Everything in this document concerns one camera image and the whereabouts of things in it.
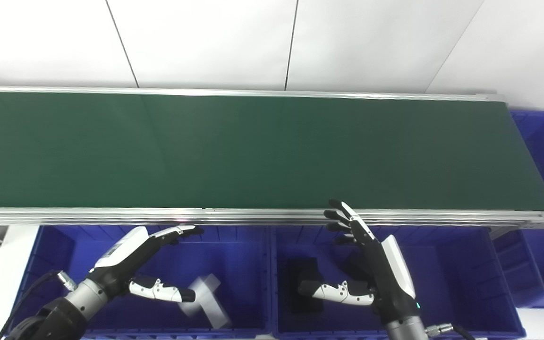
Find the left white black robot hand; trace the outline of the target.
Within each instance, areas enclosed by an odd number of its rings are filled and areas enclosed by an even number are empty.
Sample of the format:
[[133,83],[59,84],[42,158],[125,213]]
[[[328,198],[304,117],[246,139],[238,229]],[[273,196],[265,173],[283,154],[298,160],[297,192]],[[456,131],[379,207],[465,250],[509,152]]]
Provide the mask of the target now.
[[179,225],[149,234],[145,226],[138,226],[117,241],[89,271],[86,279],[102,288],[109,300],[131,293],[139,297],[192,303],[196,293],[162,282],[160,278],[138,277],[138,270],[161,248],[177,245],[179,239],[202,235],[203,228],[195,225]]

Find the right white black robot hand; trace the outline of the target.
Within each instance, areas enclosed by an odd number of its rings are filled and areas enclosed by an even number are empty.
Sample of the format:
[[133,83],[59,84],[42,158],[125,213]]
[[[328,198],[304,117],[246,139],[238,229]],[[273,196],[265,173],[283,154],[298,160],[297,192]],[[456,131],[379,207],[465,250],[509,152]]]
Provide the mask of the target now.
[[332,209],[323,214],[332,222],[326,228],[343,232],[339,244],[352,243],[360,249],[366,278],[331,284],[317,272],[304,270],[298,277],[298,293],[335,303],[372,307],[382,325],[419,317],[414,284],[395,237],[389,235],[380,241],[348,204],[335,199],[330,199],[329,204]]

